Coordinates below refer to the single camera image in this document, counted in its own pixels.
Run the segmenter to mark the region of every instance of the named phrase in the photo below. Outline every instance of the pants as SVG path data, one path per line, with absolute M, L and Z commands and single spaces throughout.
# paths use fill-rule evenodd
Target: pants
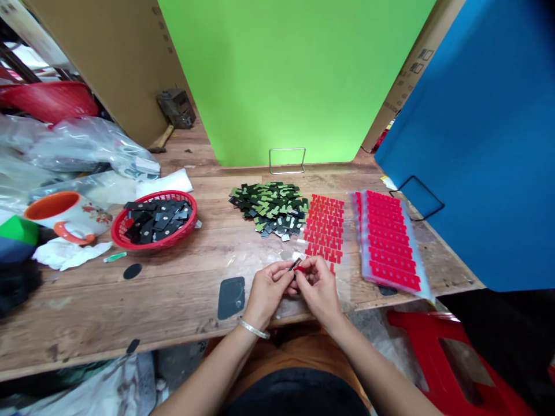
M 216 348 L 221 338 L 208 342 L 204 357 Z M 277 331 L 269 340 L 260 339 L 230 390 L 226 404 L 233 402 L 250 386 L 278 370 L 306 367 L 331 373 L 347 382 L 358 393 L 368 410 L 370 402 L 347 357 L 320 324 L 295 324 Z

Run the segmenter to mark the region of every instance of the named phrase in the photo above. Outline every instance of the black shirt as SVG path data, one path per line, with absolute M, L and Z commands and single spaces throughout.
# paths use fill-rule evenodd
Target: black shirt
M 360 396 L 341 378 L 289 368 L 258 380 L 221 412 L 223 416 L 368 416 Z

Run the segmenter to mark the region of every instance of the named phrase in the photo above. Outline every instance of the wooden table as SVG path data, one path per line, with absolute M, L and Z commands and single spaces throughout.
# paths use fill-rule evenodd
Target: wooden table
M 124 355 L 133 339 L 137 352 L 221 336 L 237 317 L 217 319 L 220 282 L 244 276 L 250 291 L 254 273 L 267 264 L 290 259 L 295 242 L 276 236 L 261 239 L 251 221 L 231 205 L 228 194 L 243 183 L 283 181 L 305 195 L 348 200 L 347 192 L 369 189 L 386 194 L 382 171 L 373 155 L 360 150 L 348 164 L 308 165 L 306 173 L 275 176 L 268 167 L 222 168 L 200 119 L 190 131 L 176 131 L 157 155 L 162 175 L 185 167 L 194 186 L 202 228 L 177 247 L 151 257 L 128 254 L 113 263 L 102 258 L 56 272 L 46 269 L 45 283 L 28 302 L 0 324 L 0 380 Z M 346 235 L 355 231 L 346 210 Z M 416 238 L 434 295 L 483 288 L 449 246 L 425 222 L 414 224 Z M 109 240 L 109 235 L 100 238 Z M 337 268 L 338 291 L 345 310 L 362 310 L 415 300 L 408 294 L 387 297 L 364 281 L 356 241 L 345 241 Z M 123 279 L 129 265 L 142 265 L 132 280 Z M 284 299 L 272 325 L 308 320 L 306 304 Z

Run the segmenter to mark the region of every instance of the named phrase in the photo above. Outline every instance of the red basket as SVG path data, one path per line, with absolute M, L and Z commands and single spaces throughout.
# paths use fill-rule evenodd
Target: red basket
M 98 106 L 88 87 L 74 81 L 34 83 L 11 88 L 4 92 L 2 101 L 52 124 L 68 118 L 98 115 Z
M 150 202 L 153 199 L 160 199 L 160 200 L 183 200 L 186 201 L 193 212 L 191 216 L 185 223 L 183 227 L 178 229 L 175 233 L 170 235 L 170 237 L 165 238 L 164 240 L 160 240 L 159 242 L 150 243 L 150 244 L 133 244 L 129 241 L 124 234 L 127 229 L 133 224 L 133 219 L 127 217 L 127 213 L 129 210 L 123 210 L 120 214 L 116 217 L 114 223 L 112 224 L 112 240 L 121 248 L 126 248 L 127 250 L 152 250 L 152 249 L 163 249 L 163 248 L 170 248 L 177 245 L 180 241 L 184 240 L 193 230 L 195 229 L 195 225 L 197 224 L 197 201 L 194 198 L 187 194 L 186 192 L 180 191 L 162 191 L 162 192 L 155 192 L 154 194 L 143 196 L 142 198 L 137 199 L 135 202 Z
M 22 87 L 23 85 L 21 84 L 5 84 L 0 86 L 0 107 L 9 107 L 9 103 L 7 103 L 4 100 L 4 94 L 6 94 L 8 91 L 13 90 L 14 88 L 19 88 Z

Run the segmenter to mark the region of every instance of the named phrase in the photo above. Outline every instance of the floral pattern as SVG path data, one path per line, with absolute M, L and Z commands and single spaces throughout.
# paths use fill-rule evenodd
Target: floral pattern
M 99 224 L 110 224 L 113 220 L 113 216 L 107 213 L 105 210 L 99 206 L 93 205 L 91 202 L 83 205 L 81 207 L 83 212 L 90 213 L 89 218 L 91 220 L 96 220 Z

